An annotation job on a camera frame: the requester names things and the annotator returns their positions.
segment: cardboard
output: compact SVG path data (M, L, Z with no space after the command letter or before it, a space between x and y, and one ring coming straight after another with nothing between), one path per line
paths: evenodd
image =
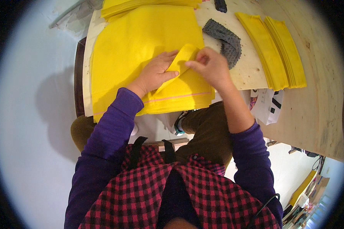
M327 184L329 183L330 178L323 177L321 175L316 176L316 185L315 189L309 195L310 203L318 204L321 196L323 195Z

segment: left hand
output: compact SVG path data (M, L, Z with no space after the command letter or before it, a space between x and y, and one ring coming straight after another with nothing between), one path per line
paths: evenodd
M126 88L142 98L152 90L158 89L164 82L178 76L178 71L167 71L176 57L178 50L163 52L153 58L142 70L138 78Z

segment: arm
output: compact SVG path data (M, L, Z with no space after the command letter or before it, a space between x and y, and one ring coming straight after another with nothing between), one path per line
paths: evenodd
M135 115L143 107L136 94L120 88L116 99L94 127L75 166L64 228L78 228L98 195L120 172Z
M227 60L214 50L203 48L197 54L196 61L185 64L200 73L223 99L233 141L233 158L238 168L234 175L235 182L266 203L275 194L269 152L266 151L260 126L230 79ZM274 198L267 207L281 225L283 209L279 200Z
M135 115L144 107L141 98L178 75L165 72L176 54L164 52L151 60L136 80L118 90L116 99L94 127L75 166L64 228L78 228L110 179L120 173Z

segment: hand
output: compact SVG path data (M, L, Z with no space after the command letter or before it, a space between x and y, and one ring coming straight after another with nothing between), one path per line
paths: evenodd
M218 92L233 85L227 59L209 47L200 50L196 60L187 61L185 65L204 77Z
M178 50L163 52L153 58L126 88L142 98L148 92L158 89L164 82L178 76L178 71L167 71L176 57Z

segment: red plaid shirt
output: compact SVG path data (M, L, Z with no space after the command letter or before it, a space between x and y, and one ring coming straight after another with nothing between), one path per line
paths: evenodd
M122 172L111 179L85 215L79 229L155 228L167 178L176 170L183 178L203 228L246 228L263 204L228 178L224 165L194 154L188 163L165 164L157 147L142 146L138 168L127 171L132 144L126 147ZM255 228L277 228L265 207Z

